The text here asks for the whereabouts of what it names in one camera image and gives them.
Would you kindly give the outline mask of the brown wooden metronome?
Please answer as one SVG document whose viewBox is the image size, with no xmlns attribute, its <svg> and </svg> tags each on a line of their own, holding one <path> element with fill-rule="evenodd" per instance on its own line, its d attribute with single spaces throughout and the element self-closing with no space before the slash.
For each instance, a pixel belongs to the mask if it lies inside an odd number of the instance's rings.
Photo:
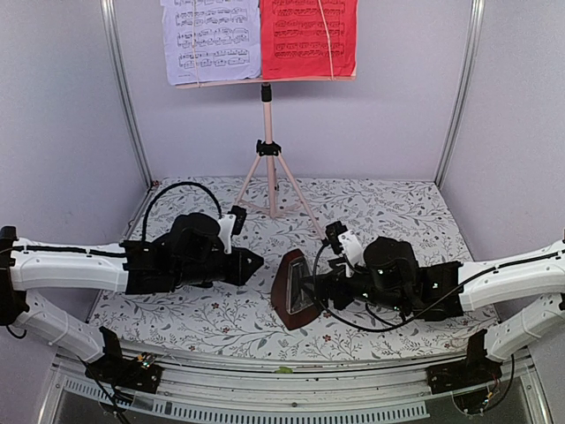
<svg viewBox="0 0 565 424">
<path fill-rule="evenodd" d="M 301 329 L 320 316 L 307 293 L 313 289 L 312 272 L 300 249 L 282 257 L 271 287 L 270 303 L 284 327 Z"/>
</svg>

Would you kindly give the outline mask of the pink music stand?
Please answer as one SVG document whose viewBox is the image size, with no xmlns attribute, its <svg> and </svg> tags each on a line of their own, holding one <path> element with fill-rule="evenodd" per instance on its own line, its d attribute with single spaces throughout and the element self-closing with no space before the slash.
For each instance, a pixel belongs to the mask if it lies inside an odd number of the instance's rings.
<svg viewBox="0 0 565 424">
<path fill-rule="evenodd" d="M 293 81 L 342 81 L 342 80 L 354 80 L 356 76 L 352 79 L 263 79 L 260 75 L 255 79 L 243 79 L 240 81 L 216 81 L 216 82 L 208 82 L 203 83 L 201 85 L 196 84 L 184 84 L 180 86 L 173 86 L 173 87 L 211 87 L 211 86 L 223 86 L 223 85 L 230 85 L 230 84 L 242 84 L 242 83 L 253 83 L 257 82 L 260 84 L 260 99 L 262 102 L 263 107 L 263 117 L 264 117 L 264 132 L 265 135 L 263 139 L 259 140 L 256 145 L 256 154 L 254 162 L 252 163 L 251 169 L 247 173 L 245 177 L 245 182 L 243 183 L 244 186 L 248 186 L 249 182 L 251 181 L 252 177 L 257 170 L 261 161 L 266 162 L 267 164 L 267 183 L 268 183 L 268 205 L 263 210 L 271 217 L 279 216 L 280 211 L 277 206 L 277 193 L 278 193 L 278 184 L 277 184 L 277 177 L 276 177 L 276 170 L 281 168 L 283 172 L 286 174 L 287 179 L 289 180 L 292 186 L 296 186 L 298 184 L 297 180 L 292 175 L 288 164 L 286 163 L 285 159 L 283 158 L 283 152 L 281 147 L 275 143 L 273 137 L 273 119 L 272 119 L 272 83 L 274 82 L 293 82 Z"/>
</svg>

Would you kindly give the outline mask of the purple sheet music page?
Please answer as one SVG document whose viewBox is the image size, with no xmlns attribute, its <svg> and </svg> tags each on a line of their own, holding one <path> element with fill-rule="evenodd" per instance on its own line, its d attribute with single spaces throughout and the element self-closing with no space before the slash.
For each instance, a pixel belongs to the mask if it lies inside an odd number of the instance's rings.
<svg viewBox="0 0 565 424">
<path fill-rule="evenodd" d="M 172 86 L 261 75 L 260 3 L 162 1 L 168 82 Z"/>
</svg>

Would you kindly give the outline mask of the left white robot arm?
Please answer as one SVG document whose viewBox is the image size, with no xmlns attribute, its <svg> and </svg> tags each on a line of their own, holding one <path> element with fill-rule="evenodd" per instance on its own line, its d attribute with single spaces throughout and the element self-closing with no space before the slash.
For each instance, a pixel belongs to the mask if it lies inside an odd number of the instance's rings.
<svg viewBox="0 0 565 424">
<path fill-rule="evenodd" d="M 170 293 L 215 282 L 242 286 L 260 269 L 261 256 L 231 243 L 242 218 L 229 213 L 177 216 L 152 240 L 102 246 L 47 245 L 1 230 L 1 323 L 20 327 L 74 353 L 113 383 L 131 376 L 113 332 L 94 328 L 39 294 L 44 288 L 97 289 L 125 295 Z"/>
</svg>

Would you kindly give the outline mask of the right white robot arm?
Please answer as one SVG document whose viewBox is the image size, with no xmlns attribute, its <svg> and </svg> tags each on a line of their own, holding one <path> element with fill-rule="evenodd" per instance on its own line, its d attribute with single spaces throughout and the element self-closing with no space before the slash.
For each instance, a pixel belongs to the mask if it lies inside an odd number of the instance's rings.
<svg viewBox="0 0 565 424">
<path fill-rule="evenodd" d="M 474 385 L 491 362 L 502 363 L 515 351 L 564 323 L 564 243 L 493 261 L 418 264 L 407 241 L 378 237 L 362 247 L 346 231 L 330 236 L 341 260 L 326 274 L 303 279 L 305 291 L 321 307 L 337 310 L 359 300 L 404 315 L 407 322 L 440 322 L 482 307 L 533 296 L 535 301 L 505 322 L 472 336 L 470 355 L 456 367 L 456 377 Z"/>
</svg>

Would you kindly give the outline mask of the floral table mat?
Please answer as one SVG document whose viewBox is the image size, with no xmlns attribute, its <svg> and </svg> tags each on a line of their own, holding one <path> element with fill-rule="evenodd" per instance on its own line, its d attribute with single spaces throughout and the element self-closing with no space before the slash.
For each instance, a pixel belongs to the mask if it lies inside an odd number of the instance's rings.
<svg viewBox="0 0 565 424">
<path fill-rule="evenodd" d="M 301 249 L 309 262 L 328 270 L 332 253 L 322 250 L 313 224 L 340 221 L 363 245 L 379 236 L 411 243 L 423 266 L 468 261 L 470 253 L 440 192 L 428 182 L 302 178 L 298 188 L 311 206 L 298 206 L 296 188 L 279 183 L 282 215 L 252 211 L 234 240 L 264 259 L 244 285 L 216 283 L 172 293 L 125 296 L 104 292 L 91 313 L 94 325 L 134 344 L 164 350 L 265 360 L 399 360 L 464 351 L 476 331 L 494 325 L 492 307 L 444 322 L 415 321 L 382 332 L 398 315 L 356 302 L 336 314 L 322 314 L 301 329 L 284 327 L 270 305 L 271 285 L 284 254 Z"/>
</svg>

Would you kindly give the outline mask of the aluminium front rail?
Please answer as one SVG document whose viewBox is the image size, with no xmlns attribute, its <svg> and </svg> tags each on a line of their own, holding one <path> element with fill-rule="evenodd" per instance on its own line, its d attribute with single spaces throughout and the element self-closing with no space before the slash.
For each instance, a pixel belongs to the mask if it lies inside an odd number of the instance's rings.
<svg viewBox="0 0 565 424">
<path fill-rule="evenodd" d="M 246 359 L 156 349 L 162 379 L 154 394 L 88 379 L 59 352 L 41 404 L 41 423 L 550 423 L 531 355 L 519 351 L 494 387 L 493 409 L 471 413 L 485 385 L 433 393 L 426 370 L 452 355 L 400 360 Z"/>
</svg>

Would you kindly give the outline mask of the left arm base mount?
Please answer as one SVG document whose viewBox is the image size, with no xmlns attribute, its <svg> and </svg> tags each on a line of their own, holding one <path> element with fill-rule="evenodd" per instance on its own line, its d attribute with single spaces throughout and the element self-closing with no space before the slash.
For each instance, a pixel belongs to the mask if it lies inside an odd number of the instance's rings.
<svg viewBox="0 0 565 424">
<path fill-rule="evenodd" d="M 129 389 L 155 394 L 160 385 L 163 367 L 140 359 L 118 358 L 105 354 L 100 359 L 85 365 L 86 376 L 112 388 Z"/>
</svg>

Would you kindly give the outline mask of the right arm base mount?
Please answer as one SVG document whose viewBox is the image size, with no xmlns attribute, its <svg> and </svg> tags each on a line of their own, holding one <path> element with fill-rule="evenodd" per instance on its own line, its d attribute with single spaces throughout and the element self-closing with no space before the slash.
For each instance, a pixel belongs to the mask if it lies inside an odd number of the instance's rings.
<svg viewBox="0 0 565 424">
<path fill-rule="evenodd" d="M 465 389 L 501 376 L 501 363 L 488 359 L 463 359 L 426 368 L 426 381 L 433 394 Z"/>
</svg>

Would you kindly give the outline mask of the right metal frame post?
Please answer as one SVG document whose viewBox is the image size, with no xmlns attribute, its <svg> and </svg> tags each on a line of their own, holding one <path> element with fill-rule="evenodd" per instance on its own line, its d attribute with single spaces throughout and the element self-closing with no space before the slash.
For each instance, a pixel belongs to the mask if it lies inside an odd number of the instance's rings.
<svg viewBox="0 0 565 424">
<path fill-rule="evenodd" d="M 448 169 L 456 148 L 458 133 L 463 122 L 463 114 L 471 87 L 472 76 L 476 64 L 482 24 L 485 12 L 485 0 L 472 0 L 467 35 L 463 49 L 463 62 L 458 80 L 455 102 L 448 123 L 440 161 L 435 172 L 434 183 L 439 190 L 445 185 Z"/>
</svg>

